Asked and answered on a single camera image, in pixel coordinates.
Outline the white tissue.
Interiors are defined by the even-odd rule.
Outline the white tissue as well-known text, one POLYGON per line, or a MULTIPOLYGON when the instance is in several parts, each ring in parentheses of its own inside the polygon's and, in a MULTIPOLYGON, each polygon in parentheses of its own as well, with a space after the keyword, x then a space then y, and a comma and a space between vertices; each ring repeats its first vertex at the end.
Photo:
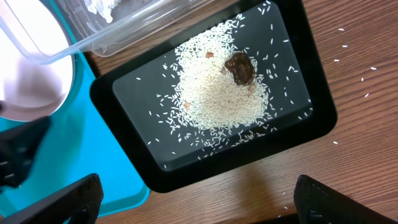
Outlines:
POLYGON ((121 0, 84 0, 87 10, 93 14, 99 13, 107 23, 113 21, 111 12, 120 2, 121 0))

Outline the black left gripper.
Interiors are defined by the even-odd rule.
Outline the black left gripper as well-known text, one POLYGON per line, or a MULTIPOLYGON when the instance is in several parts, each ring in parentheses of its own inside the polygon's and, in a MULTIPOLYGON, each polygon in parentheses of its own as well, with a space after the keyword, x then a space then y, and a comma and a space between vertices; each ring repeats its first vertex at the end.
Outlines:
POLYGON ((51 118, 48 116, 1 132, 1 186, 17 188, 29 176, 51 118))

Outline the large white plate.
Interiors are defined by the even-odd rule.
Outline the large white plate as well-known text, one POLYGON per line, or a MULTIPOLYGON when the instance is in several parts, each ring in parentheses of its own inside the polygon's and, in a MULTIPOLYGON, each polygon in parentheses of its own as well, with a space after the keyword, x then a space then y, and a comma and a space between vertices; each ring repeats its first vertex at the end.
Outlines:
POLYGON ((28 122, 56 112, 67 99, 75 63, 69 40, 41 1, 1 1, 1 117, 28 122))

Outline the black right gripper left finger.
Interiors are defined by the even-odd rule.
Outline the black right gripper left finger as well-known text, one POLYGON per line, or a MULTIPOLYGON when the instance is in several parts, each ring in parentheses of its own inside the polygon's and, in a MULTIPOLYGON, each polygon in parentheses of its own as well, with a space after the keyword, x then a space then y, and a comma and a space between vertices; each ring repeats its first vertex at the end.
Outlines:
POLYGON ((95 223, 103 200, 98 174, 90 174, 1 220, 2 224, 95 223))

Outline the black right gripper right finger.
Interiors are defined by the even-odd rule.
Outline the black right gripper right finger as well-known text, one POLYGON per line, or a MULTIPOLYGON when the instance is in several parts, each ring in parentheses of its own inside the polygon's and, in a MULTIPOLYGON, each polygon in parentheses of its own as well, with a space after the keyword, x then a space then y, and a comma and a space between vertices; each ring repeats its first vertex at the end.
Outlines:
POLYGON ((294 204, 301 224, 397 224, 307 175, 298 177, 294 204))

